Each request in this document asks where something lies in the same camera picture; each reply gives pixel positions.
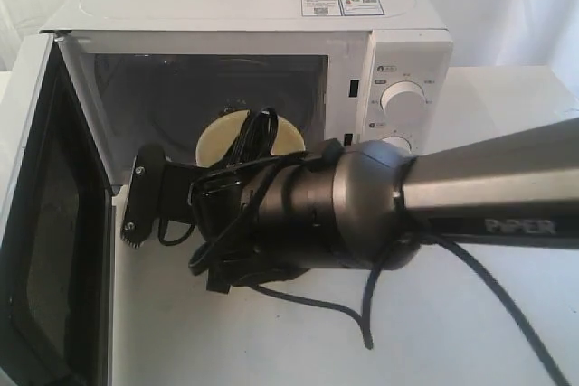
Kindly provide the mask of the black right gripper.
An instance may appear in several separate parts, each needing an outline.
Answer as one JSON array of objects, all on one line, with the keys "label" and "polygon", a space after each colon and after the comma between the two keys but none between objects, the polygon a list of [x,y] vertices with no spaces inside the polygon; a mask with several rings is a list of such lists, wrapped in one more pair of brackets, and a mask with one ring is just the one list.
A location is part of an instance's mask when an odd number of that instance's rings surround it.
[{"label": "black right gripper", "polygon": [[250,110],[228,148],[229,165],[186,166],[187,185],[176,192],[161,187],[166,164],[163,148],[158,144],[140,147],[128,186],[121,238],[138,249],[151,234],[156,217],[157,239],[165,247],[175,247],[199,230],[203,242],[188,267],[195,276],[207,275],[208,291],[289,280],[290,266],[265,252],[254,228],[275,176],[290,166],[287,156],[270,156],[278,128],[274,108]]}]

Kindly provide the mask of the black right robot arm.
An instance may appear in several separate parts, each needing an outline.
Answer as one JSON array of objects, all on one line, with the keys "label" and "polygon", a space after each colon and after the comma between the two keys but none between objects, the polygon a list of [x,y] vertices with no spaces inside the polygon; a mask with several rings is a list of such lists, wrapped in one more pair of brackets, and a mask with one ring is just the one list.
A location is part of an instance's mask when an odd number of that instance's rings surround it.
[{"label": "black right robot arm", "polygon": [[578,122],[568,119],[429,155],[380,140],[275,155],[272,108],[244,116],[207,167],[157,144],[133,164],[121,238],[138,248],[170,222],[198,231],[189,261],[227,292],[315,268],[398,269],[420,235],[465,243],[576,249]]}]

